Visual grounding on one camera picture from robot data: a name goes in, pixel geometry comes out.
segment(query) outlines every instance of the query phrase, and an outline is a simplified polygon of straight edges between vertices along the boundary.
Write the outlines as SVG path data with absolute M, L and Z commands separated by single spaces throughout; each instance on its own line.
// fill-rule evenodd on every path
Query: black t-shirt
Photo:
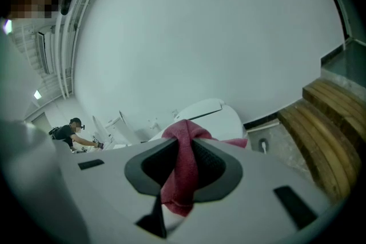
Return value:
M 75 134 L 70 125 L 64 125 L 55 131 L 54 137 L 58 141 L 66 142 L 70 147 L 73 146 L 73 140 L 71 139 L 71 135 Z

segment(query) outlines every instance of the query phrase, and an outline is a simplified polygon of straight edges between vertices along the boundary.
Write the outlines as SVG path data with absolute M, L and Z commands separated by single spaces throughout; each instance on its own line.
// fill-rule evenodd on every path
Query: black cap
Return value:
M 73 123 L 73 122 L 76 122 L 76 123 L 80 123 L 81 125 L 81 120 L 79 118 L 73 118 L 70 120 L 70 124 Z

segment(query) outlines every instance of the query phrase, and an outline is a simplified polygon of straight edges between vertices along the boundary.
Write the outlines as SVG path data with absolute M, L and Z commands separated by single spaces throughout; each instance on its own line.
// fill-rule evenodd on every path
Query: ceiling pipe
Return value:
M 80 15 L 80 18 L 79 18 L 78 26 L 76 28 L 75 38 L 74 38 L 73 57 L 72 57 L 72 60 L 71 60 L 71 92 L 72 93 L 74 93 L 74 60 L 75 60 L 76 43 L 77 43 L 77 39 L 78 39 L 78 35 L 79 35 L 79 29 L 80 29 L 80 26 L 81 26 L 81 21 L 82 21 L 82 18 L 84 16 L 84 13 L 86 11 L 86 8 L 89 4 L 89 1 L 90 0 L 85 1 L 84 7 L 82 9 L 82 12 L 81 12 L 81 15 Z
M 67 45 L 68 45 L 68 36 L 69 36 L 69 25 L 70 25 L 70 20 L 71 20 L 71 16 L 73 14 L 75 8 L 75 3 L 74 5 L 71 5 L 69 12 L 67 13 L 66 16 L 66 20 L 65 23 L 63 25 L 63 33 L 62 33 L 62 44 L 61 44 L 61 66 L 62 66 L 62 76 L 63 76 L 63 84 L 65 86 L 66 89 L 66 93 L 67 93 L 67 97 L 69 97 L 69 91 L 67 88 L 67 84 L 66 84 L 66 51 L 67 51 Z
M 65 96 L 65 92 L 63 90 L 62 87 L 62 81 L 61 81 L 61 69 L 60 69 L 60 60 L 59 60 L 59 34 L 60 34 L 60 29 L 61 29 L 61 21 L 62 21 L 62 17 L 63 15 L 61 14 L 61 12 L 58 13 L 57 15 L 57 20 L 56 20 L 56 26 L 55 26 L 55 48 L 54 48 L 54 53 L 55 53 L 55 65 L 56 65 L 56 74 L 57 74 L 57 78 L 58 78 L 58 83 L 59 83 L 59 87 L 61 89 L 61 93 L 64 99 L 66 99 Z

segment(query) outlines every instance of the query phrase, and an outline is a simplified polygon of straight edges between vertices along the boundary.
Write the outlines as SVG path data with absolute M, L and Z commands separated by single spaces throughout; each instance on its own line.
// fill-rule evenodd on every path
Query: light fixture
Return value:
M 35 91 L 35 93 L 34 93 L 34 97 L 35 97 L 37 100 L 39 100 L 39 99 L 41 99 L 41 98 L 42 98 L 42 96 L 41 96 L 41 94 L 39 93 L 39 91 Z
M 8 35 L 8 33 L 11 33 L 11 31 L 12 31 L 12 25 L 11 25 L 11 20 L 7 20 L 6 21 L 6 23 L 5 23 L 5 25 L 4 25 L 4 27 L 3 27 L 3 29 L 4 29 L 4 32 L 5 32 L 5 34 L 7 34 Z

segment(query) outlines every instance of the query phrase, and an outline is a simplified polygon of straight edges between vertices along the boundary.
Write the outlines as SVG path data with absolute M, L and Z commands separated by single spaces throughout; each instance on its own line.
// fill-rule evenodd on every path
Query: red cloth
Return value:
M 190 120 L 180 120 L 169 126 L 162 137 L 176 137 L 179 142 L 179 151 L 176 166 L 161 189 L 161 203 L 165 204 L 171 212 L 185 217 L 193 207 L 193 193 L 198 186 L 198 168 L 191 147 L 192 139 L 215 138 L 212 138 L 210 132 Z M 244 138 L 236 138 L 223 142 L 246 147 L 247 141 Z

